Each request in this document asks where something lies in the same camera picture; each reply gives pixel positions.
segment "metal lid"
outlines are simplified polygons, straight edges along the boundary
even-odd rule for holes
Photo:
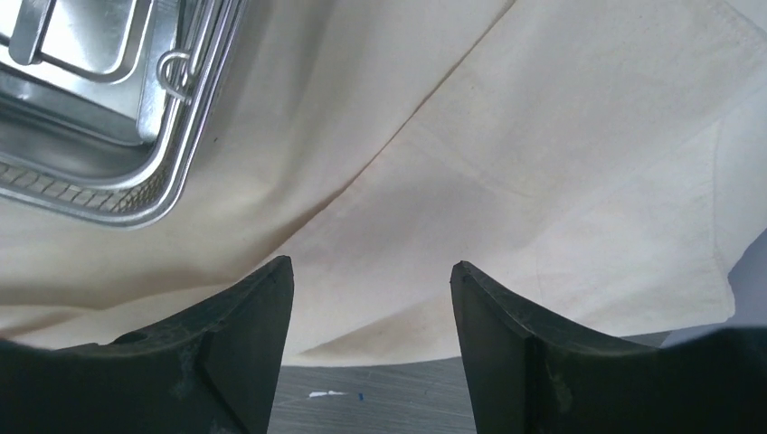
[[[0,43],[19,65],[48,62],[87,80],[122,80],[137,63],[151,7],[152,0],[3,0]]]

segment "beige cloth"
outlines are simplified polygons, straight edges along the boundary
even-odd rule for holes
[[[461,259],[616,335],[726,319],[724,274],[767,216],[748,205],[758,166],[715,159],[717,120],[767,82],[763,33],[715,0],[508,6],[257,10],[164,220],[105,231],[0,205],[3,335],[106,343],[278,253],[296,271],[287,363],[457,354]],[[743,212],[714,220],[732,209],[718,185]]]

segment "silver container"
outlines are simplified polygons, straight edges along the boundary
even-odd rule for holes
[[[248,2],[58,0],[55,7],[108,1],[130,13],[117,14],[123,25],[109,25],[122,30],[103,38],[110,50],[99,58],[47,45],[55,9],[42,43],[21,33],[26,50],[0,19],[0,196],[128,228],[156,221],[177,201]],[[26,55],[36,43],[36,54]],[[115,98],[125,89],[132,102]]]

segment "white mark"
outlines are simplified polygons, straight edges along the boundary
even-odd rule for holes
[[[337,395],[347,395],[346,392],[334,392],[334,391],[327,391],[327,392],[311,392],[309,394],[309,398],[318,398],[320,396],[337,396]]]

